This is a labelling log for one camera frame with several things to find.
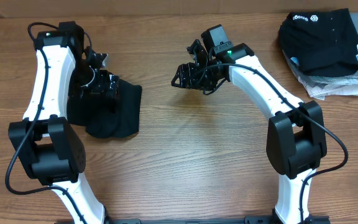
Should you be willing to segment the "black t-shirt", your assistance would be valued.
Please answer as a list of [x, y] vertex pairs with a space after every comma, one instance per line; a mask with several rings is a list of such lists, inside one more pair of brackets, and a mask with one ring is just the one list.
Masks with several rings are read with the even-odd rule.
[[142, 87], [119, 81], [119, 99], [70, 97], [67, 119], [70, 124], [84, 126], [99, 139], [126, 138], [139, 132]]

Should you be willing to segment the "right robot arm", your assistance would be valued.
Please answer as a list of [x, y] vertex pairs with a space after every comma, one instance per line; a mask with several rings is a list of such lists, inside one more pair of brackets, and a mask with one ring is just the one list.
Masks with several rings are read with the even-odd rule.
[[228, 39], [222, 25], [204, 31], [186, 50], [193, 60], [178, 66], [172, 86], [210, 95], [230, 82], [268, 121], [266, 153], [278, 173], [278, 200], [270, 215], [246, 216], [244, 223], [329, 223], [329, 217], [308, 211], [311, 176], [327, 152], [317, 102], [304, 103], [287, 92], [253, 50]]

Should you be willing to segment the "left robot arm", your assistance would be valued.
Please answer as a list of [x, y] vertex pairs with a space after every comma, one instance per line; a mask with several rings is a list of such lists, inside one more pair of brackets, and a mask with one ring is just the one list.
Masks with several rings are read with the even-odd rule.
[[58, 195], [74, 223], [111, 223], [85, 177], [85, 148], [69, 124], [67, 103], [91, 99], [115, 107], [120, 79], [106, 70], [108, 56], [96, 53], [89, 35], [73, 21], [48, 25], [32, 41], [37, 72], [22, 120], [9, 125], [12, 160], [40, 182], [41, 191]]

